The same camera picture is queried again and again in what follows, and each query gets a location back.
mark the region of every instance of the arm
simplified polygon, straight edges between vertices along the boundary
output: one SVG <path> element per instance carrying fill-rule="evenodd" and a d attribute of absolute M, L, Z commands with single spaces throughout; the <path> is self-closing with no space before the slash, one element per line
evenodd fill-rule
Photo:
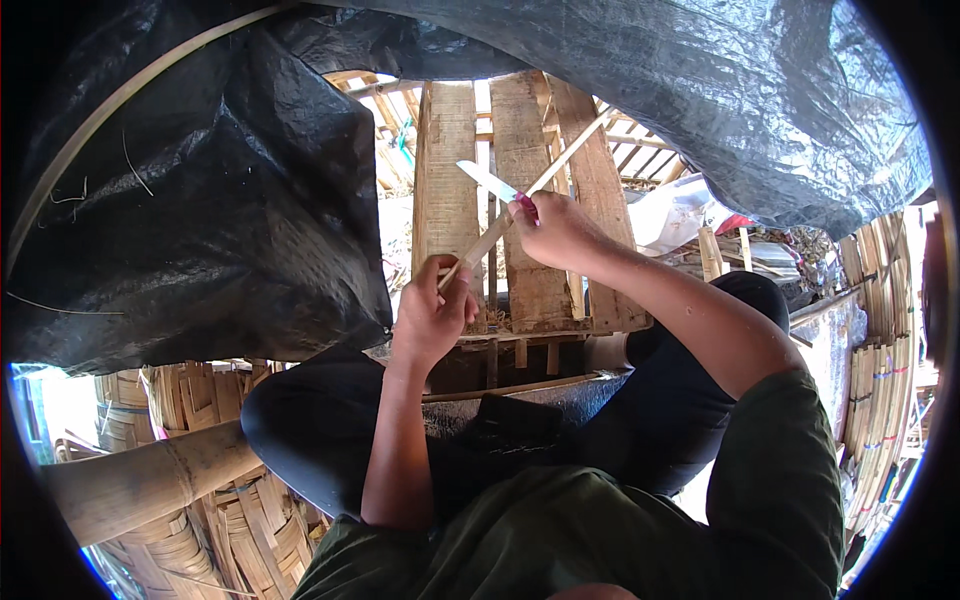
<path fill-rule="evenodd" d="M 540 214 L 539 226 L 518 203 L 508 205 L 524 252 L 545 265 L 587 276 L 643 306 L 731 397 L 740 399 L 775 372 L 806 370 L 786 334 L 753 307 L 617 244 L 566 196 L 537 192 L 531 200 Z"/>
<path fill-rule="evenodd" d="M 420 398 L 430 370 L 477 313 L 476 300 L 468 293 L 469 269 L 461 270 L 445 298 L 437 292 L 437 272 L 456 262 L 455 256 L 431 256 L 400 296 L 393 357 L 383 374 L 360 502 L 360 517 L 370 525 L 425 530 L 433 521 Z"/>

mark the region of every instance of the bamboo stick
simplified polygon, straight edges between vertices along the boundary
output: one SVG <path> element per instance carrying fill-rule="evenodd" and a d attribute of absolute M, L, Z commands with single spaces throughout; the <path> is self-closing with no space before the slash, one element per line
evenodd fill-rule
<path fill-rule="evenodd" d="M 104 456 L 40 468 L 80 546 L 115 538 L 261 464 L 240 420 Z"/>
<path fill-rule="evenodd" d="M 550 163 L 540 176 L 537 177 L 537 180 L 527 188 L 524 193 L 526 196 L 530 196 L 534 192 L 541 190 L 557 173 L 560 171 L 566 164 L 570 157 L 573 156 L 573 153 L 577 152 L 581 146 L 584 145 L 584 142 L 587 141 L 587 138 L 604 122 L 604 119 L 610 116 L 613 112 L 613 107 L 607 107 L 606 110 L 597 115 L 597 118 L 587 125 L 587 127 L 574 139 L 572 142 L 567 144 L 566 149 L 557 156 L 557 159 Z M 487 252 L 490 251 L 493 246 L 496 245 L 496 241 L 500 239 L 504 233 L 507 232 L 507 229 L 514 224 L 514 218 L 510 216 L 509 210 L 501 210 L 500 216 L 497 217 L 496 221 L 493 222 L 493 225 L 490 226 L 483 235 L 480 236 L 480 239 L 474 242 L 473 246 L 464 254 L 463 258 L 457 261 L 457 264 L 450 269 L 450 272 L 447 273 L 443 279 L 441 279 L 440 284 L 437 286 L 441 291 L 446 289 L 446 286 L 449 285 L 450 281 L 456 277 L 457 273 L 464 265 L 468 265 L 471 269 L 476 267 L 477 263 L 487 255 Z"/>
<path fill-rule="evenodd" d="M 700 241 L 700 258 L 704 266 L 704 281 L 713 281 L 723 274 L 717 238 L 713 235 L 713 228 L 697 229 L 697 237 Z"/>

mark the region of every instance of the stack of bamboo strips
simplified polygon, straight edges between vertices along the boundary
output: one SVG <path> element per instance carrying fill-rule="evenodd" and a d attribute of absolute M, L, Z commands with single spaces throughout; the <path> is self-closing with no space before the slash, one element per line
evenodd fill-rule
<path fill-rule="evenodd" d="M 867 346 L 852 356 L 844 443 L 855 467 L 847 528 L 876 525 L 887 474 L 900 457 L 917 362 L 910 256 L 902 214 L 878 217 L 840 241 L 850 286 L 863 285 Z"/>
<path fill-rule="evenodd" d="M 198 537 L 198 525 L 188 510 L 137 527 L 99 544 L 128 570 L 144 591 L 154 598 L 229 600 L 221 589 L 219 573 Z"/>
<path fill-rule="evenodd" d="M 154 438 L 147 395 L 139 385 L 139 371 L 100 375 L 97 393 L 97 432 L 100 447 L 111 452 L 149 444 Z"/>
<path fill-rule="evenodd" d="M 253 386 L 282 369 L 280 363 L 250 362 L 252 372 L 196 362 L 145 368 L 154 421 L 173 437 L 237 419 Z M 305 507 L 275 475 L 256 468 L 187 510 L 206 533 L 224 587 L 261 599 L 290 597 L 316 543 L 307 536 Z"/>

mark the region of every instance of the black plastic sheet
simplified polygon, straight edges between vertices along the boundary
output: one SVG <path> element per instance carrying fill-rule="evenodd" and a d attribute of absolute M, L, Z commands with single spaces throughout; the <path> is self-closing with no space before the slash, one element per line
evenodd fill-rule
<path fill-rule="evenodd" d="M 44 206 L 8 290 L 124 314 L 5 299 L 14 359 L 108 372 L 385 339 L 372 119 L 327 71 L 456 80 L 532 65 L 634 116 L 722 203 L 771 227 L 837 238 L 931 182 L 900 78 L 846 0 L 355 4 L 299 7 L 208 44 L 110 118 L 52 200 L 83 199 Z M 21 202 L 113 89 L 261 5 L 126 6 L 56 79 Z"/>
<path fill-rule="evenodd" d="M 39 113 L 23 181 L 139 69 L 255 8 L 132 2 L 105 17 Z M 409 18 L 309 5 L 208 44 L 130 99 L 60 179 L 6 286 L 48 308 L 4 298 L 5 358 L 113 372 L 385 341 L 373 119 L 319 70 L 523 68 Z"/>
<path fill-rule="evenodd" d="M 893 63 L 848 0 L 332 0 L 424 19 L 621 108 L 731 210 L 834 239 L 932 183 Z"/>

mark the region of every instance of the black cloth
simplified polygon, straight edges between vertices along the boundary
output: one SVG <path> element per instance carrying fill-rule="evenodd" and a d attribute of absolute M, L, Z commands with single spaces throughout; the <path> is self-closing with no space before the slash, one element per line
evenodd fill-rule
<path fill-rule="evenodd" d="M 786 303 L 766 277 L 734 272 L 712 284 L 787 330 Z M 438 520 L 530 466 L 596 467 L 649 493 L 678 492 L 716 457 L 735 402 L 659 323 L 629 336 L 628 357 L 636 370 L 624 386 L 551 450 L 481 453 L 428 436 Z M 329 515 L 359 518 L 383 370 L 362 352 L 334 347 L 271 375 L 244 402 L 253 451 Z"/>

